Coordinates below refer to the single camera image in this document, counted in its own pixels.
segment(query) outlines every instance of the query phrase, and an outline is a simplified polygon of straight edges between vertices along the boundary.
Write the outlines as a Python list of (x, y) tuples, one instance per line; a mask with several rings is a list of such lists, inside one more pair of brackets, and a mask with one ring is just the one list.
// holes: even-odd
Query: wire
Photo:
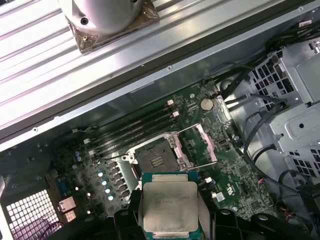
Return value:
[(226, 105), (235, 104), (235, 103), (238, 103), (238, 102), (240, 102), (240, 101), (242, 101), (242, 100), (248, 99), (248, 98), (250, 98), (250, 97), (260, 98), (260, 99), (262, 99), (262, 100), (266, 100), (266, 101), (272, 102), (272, 103), (277, 103), (277, 102), (280, 102), (280, 101), (281, 101), (281, 100), (278, 99), (278, 98), (273, 98), (273, 97), (270, 97), (270, 96), (265, 96), (265, 95), (260, 95), (260, 94), (255, 94), (255, 93), (253, 93), (253, 94), (250, 94), (249, 97), (247, 97), (247, 95), (243, 95), (243, 96), (240, 96), (240, 97), (238, 97), (238, 98), (236, 98), (236, 99), (233, 99), (233, 100), (230, 100), (230, 101), (226, 101), (225, 104), (226, 104)]
[[(304, 175), (303, 173), (301, 173), (301, 172), (299, 172), (299, 171), (291, 170), (291, 169), (285, 170), (284, 172), (282, 172), (282, 173), (280, 174), (279, 180), (278, 180), (278, 182), (279, 182), (280, 184), (283, 184), (284, 179), (285, 179), (285, 176), (286, 176), (287, 174), (296, 174), (296, 175), (299, 175), (299, 176), (303, 177), (304, 180), (305, 180), (308, 184), (313, 185), (313, 182), (312, 182), (312, 181), (310, 180), (310, 178), (308, 178), (306, 175)], [(282, 190), (281, 188), (279, 188), (279, 200), (282, 199), (282, 195), (283, 195), (283, 190)]]
[(276, 146), (274, 144), (271, 144), (270, 146), (267, 146), (265, 148), (263, 148), (262, 150), (260, 150), (256, 155), (255, 157), (253, 158), (253, 162), (256, 163), (257, 160), (259, 159), (259, 157), (265, 153), (266, 151), (269, 151), (269, 150), (277, 150)]
[(274, 180), (273, 178), (269, 177), (267, 174), (265, 174), (260, 168), (258, 168), (256, 166), (256, 164), (251, 160), (251, 158), (249, 157), (249, 154), (248, 154), (249, 145), (251, 144), (251, 142), (252, 142), (253, 138), (255, 137), (255, 135), (257, 134), (258, 130), (261, 128), (261, 126), (264, 123), (271, 120), (273, 118), (273, 116), (276, 113), (278, 113), (283, 107), (284, 106), (282, 103), (278, 103), (278, 104), (274, 105), (274, 107), (268, 113), (266, 113), (261, 118), (261, 120), (256, 124), (256, 126), (252, 129), (252, 131), (249, 133), (249, 135), (244, 143), (243, 158), (246, 161), (246, 163), (249, 164), (254, 170), (256, 170), (266, 181), (273, 183), (274, 185), (277, 185), (278, 187), (284, 188), (292, 193), (297, 194), (298, 192), (295, 189), (288, 187), (286, 185), (283, 185), (283, 184), (277, 182), (276, 180)]
[(235, 80), (221, 94), (223, 99), (227, 99), (227, 97), (236, 90), (247, 75), (267, 58), (269, 53), (279, 51), (287, 45), (305, 42), (318, 37), (320, 37), (320, 22), (315, 22), (303, 27), (291, 27), (280, 33), (278, 36), (268, 40), (264, 46), (265, 50), (257, 54), (253, 60), (240, 66), (239, 64), (233, 64), (236, 67), (222, 73), (221, 75), (215, 76), (211, 79), (206, 79), (204, 84), (208, 81), (214, 81), (217, 84), (229, 77), (237, 75)]
[(54, 225), (59, 224), (60, 226), (64, 226), (65, 224), (63, 222), (60, 221), (56, 221), (51, 223), (45, 230), (44, 232), (40, 235), (40, 237), (38, 238), (39, 240), (43, 240), (45, 239), (44, 236), (46, 235), (46, 232), (48, 232), (50, 229), (52, 229), (52, 227), (54, 227)]
[(250, 116), (248, 116), (243, 122), (243, 128), (242, 128), (243, 129), (243, 134), (246, 135), (247, 123), (249, 122), (249, 120), (251, 118), (253, 118), (256, 115), (260, 115), (260, 118), (262, 118), (266, 113), (267, 113), (266, 111), (262, 111), (262, 112), (261, 111), (257, 111), (255, 113), (251, 114)]

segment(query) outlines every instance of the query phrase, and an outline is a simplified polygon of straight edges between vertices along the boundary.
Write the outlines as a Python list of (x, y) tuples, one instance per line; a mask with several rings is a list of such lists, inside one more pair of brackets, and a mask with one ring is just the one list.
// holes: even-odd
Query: screw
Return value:
[(87, 25), (87, 24), (89, 23), (89, 20), (88, 20), (88, 18), (83, 17), (83, 18), (81, 18), (80, 23), (81, 23), (82, 25)]
[(238, 141), (240, 140), (240, 137), (237, 136), (237, 135), (234, 135), (234, 136), (233, 136), (233, 140), (234, 140), (235, 142), (238, 142)]
[(260, 219), (261, 221), (268, 221), (268, 218), (265, 215), (259, 215), (258, 219)]
[(225, 209), (221, 210), (221, 213), (223, 215), (229, 215), (230, 214), (230, 212), (228, 210), (225, 210)]

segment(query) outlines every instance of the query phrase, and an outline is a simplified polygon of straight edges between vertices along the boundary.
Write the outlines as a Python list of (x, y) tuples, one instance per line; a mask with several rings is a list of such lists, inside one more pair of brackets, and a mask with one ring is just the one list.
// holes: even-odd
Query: ventilation grille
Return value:
[(309, 177), (320, 178), (320, 149), (290, 151), (291, 163), (297, 171)]
[(319, 177), (320, 176), (320, 171), (318, 171), (318, 174), (316, 174), (316, 172), (313, 169), (312, 164), (309, 161), (305, 161), (305, 160), (300, 160), (300, 159), (295, 159), (292, 158), (296, 169), (300, 172), (303, 173), (309, 177)]
[(47, 190), (12, 203), (6, 209), (15, 240), (42, 240), (61, 228)]
[[(295, 91), (284, 70), (281, 69), (277, 55), (272, 56), (251, 72), (251, 81), (260, 95), (273, 98), (285, 98)], [(263, 100), (268, 111), (273, 107), (272, 102)]]

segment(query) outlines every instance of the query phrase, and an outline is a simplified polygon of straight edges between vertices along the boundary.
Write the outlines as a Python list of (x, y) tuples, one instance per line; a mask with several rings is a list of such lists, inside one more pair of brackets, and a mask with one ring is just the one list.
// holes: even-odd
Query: screw hole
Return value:
[(82, 25), (87, 25), (87, 24), (89, 23), (89, 20), (88, 20), (88, 18), (83, 17), (83, 18), (81, 18), (80, 23), (81, 23)]

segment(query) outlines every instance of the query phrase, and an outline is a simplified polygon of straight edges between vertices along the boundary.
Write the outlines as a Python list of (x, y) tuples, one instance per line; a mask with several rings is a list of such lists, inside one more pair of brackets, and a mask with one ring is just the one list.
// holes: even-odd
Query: metal chassis panel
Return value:
[[(18, 14), (30, 8), (34, 11), (44, 1), (17, 0), (4, 5), (0, 23), (18, 19)], [(159, 23), (81, 55), (62, 21), (61, 10), (50, 1), (45, 15), (36, 15), (37, 19), (13, 29), (1, 29), (0, 62), (4, 71), (0, 111), (6, 114), (0, 120), (0, 141), (19, 136), (307, 2), (312, 1), (157, 0), (154, 4), (161, 16)], [(49, 23), (55, 28), (46, 29)], [(36, 30), (44, 32), (35, 36)], [(12, 47), (5, 43), (12, 41), (17, 43), (14, 49), (6, 49)]]

